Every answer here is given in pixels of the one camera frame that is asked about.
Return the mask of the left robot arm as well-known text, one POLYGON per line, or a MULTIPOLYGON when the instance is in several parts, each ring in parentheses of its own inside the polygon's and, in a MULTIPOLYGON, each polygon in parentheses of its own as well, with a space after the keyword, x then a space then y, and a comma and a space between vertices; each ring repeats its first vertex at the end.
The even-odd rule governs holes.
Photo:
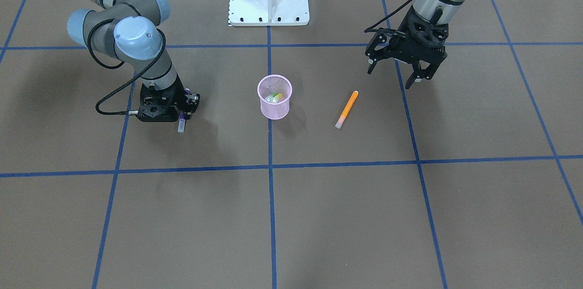
POLYGON ((404 38, 394 38, 389 47, 392 56, 412 65, 405 84, 430 80, 446 58, 445 41, 449 23, 465 0, 413 0, 398 30, 404 38))

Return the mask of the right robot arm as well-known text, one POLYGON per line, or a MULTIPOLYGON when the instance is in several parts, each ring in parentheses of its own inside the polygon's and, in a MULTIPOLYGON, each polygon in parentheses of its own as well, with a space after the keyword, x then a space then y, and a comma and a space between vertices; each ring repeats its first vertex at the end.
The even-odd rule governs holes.
POLYGON ((183 125, 200 103, 200 94, 184 87, 167 50, 159 25, 169 18, 168 0, 93 0, 101 9, 78 9, 67 19, 71 40, 85 47, 101 67, 114 70, 131 65, 135 74, 96 102, 101 115, 134 116, 142 122, 183 125), (101 106, 136 81, 139 107, 108 112, 101 106))

